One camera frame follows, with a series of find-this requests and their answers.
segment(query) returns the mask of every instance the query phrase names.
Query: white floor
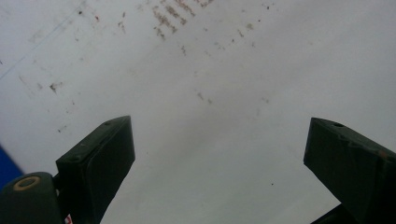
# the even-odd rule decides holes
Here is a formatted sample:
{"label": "white floor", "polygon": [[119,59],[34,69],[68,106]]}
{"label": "white floor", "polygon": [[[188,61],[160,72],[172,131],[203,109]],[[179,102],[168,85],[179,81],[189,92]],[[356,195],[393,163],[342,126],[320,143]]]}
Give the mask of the white floor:
{"label": "white floor", "polygon": [[311,117],[396,148],[396,2],[0,3],[0,144],[24,172],[131,115],[136,161],[102,223],[310,223]]}

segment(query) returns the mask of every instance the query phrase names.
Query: hole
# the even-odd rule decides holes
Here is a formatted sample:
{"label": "hole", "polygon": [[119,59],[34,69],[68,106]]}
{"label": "hole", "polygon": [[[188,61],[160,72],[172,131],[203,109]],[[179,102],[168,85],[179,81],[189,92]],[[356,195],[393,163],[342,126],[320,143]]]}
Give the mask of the hole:
{"label": "hole", "polygon": [[338,127],[338,128],[343,128],[344,127],[344,125],[342,125],[342,124],[340,124],[340,123],[334,123],[333,124],[335,127]]}
{"label": "hole", "polygon": [[18,181],[14,185],[14,190],[22,191],[22,190],[30,189],[30,188],[34,187],[35,185],[37,185],[39,182],[40,182],[39,176],[35,176],[35,175],[28,176],[28,177],[25,177],[24,179]]}

